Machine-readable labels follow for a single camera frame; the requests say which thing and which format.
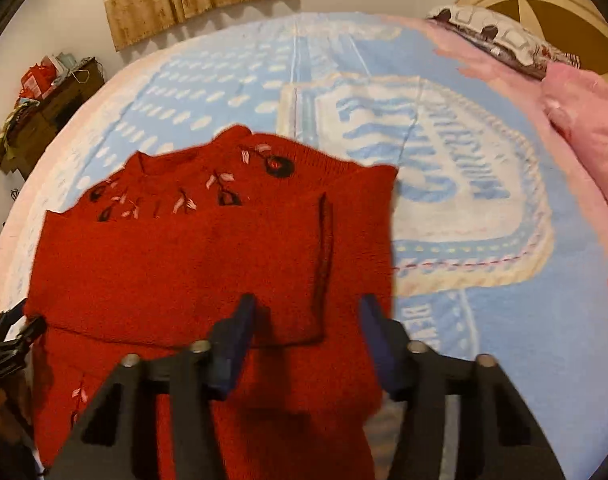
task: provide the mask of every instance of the folded sweater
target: folded sweater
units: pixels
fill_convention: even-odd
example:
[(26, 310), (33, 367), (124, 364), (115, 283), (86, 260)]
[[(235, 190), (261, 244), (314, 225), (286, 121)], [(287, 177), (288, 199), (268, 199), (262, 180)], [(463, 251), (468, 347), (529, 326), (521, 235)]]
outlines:
[[(34, 349), (43, 461), (125, 354), (205, 338), (252, 292), (253, 347), (236, 390), (213, 403), (229, 478), (371, 480), (362, 425), (381, 394), (357, 306), (373, 292), (390, 308), (395, 176), (234, 126), (205, 146), (136, 153), (48, 213), (26, 305), (49, 325)], [(166, 480), (168, 399), (157, 406)]]

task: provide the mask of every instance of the bedspread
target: bedspread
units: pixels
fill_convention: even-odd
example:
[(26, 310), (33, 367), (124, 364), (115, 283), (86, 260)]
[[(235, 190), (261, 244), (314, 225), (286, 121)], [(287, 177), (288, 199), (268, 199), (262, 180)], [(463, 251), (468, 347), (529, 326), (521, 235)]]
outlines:
[[(27, 293), (44, 211), (135, 150), (243, 123), (395, 164), (396, 318), (445, 354), (494, 354), (567, 478), (586, 480), (608, 453), (608, 207), (539, 95), (416, 20), (299, 14), (189, 40), (109, 81), (49, 147), (2, 233), (0, 310)], [(385, 406), (369, 426), (380, 475), (398, 421)]]

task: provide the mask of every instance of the wall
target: wall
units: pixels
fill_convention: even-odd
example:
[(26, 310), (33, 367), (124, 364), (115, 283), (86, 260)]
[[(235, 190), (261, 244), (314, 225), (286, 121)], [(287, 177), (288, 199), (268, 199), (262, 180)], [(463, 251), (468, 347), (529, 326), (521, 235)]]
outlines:
[[(102, 0), (26, 0), (0, 37), (0, 124), (17, 98), (21, 76), (45, 54), (64, 51), (78, 59), (95, 56), (110, 77), (141, 56), (236, 23), (286, 16), (299, 10), (360, 10), (422, 16), (435, 5), (453, 1), (261, 0), (207, 12), (118, 54), (111, 42)], [(0, 224), (8, 209), (9, 205), (0, 201)]]

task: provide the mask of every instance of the metal bolt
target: metal bolt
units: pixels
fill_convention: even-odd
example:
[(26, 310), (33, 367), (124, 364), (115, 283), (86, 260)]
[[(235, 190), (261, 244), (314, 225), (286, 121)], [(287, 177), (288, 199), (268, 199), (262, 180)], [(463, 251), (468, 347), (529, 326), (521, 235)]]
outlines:
[(204, 354), (210, 350), (210, 343), (206, 339), (195, 341), (189, 346), (189, 350), (194, 354)]
[(491, 354), (478, 355), (478, 363), (484, 368), (493, 368), (497, 365), (497, 360)]
[(122, 366), (126, 366), (127, 368), (131, 368), (140, 362), (140, 356), (137, 354), (128, 354), (124, 356), (122, 359)]
[(428, 351), (428, 346), (421, 341), (411, 341), (408, 346), (408, 351), (414, 354), (423, 354)]

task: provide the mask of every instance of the pink garment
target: pink garment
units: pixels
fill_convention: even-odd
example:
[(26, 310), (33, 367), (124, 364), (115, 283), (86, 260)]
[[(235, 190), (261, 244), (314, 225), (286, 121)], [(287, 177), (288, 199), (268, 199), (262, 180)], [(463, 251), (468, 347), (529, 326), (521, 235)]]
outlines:
[(608, 83), (594, 72), (552, 63), (542, 104), (608, 201)]

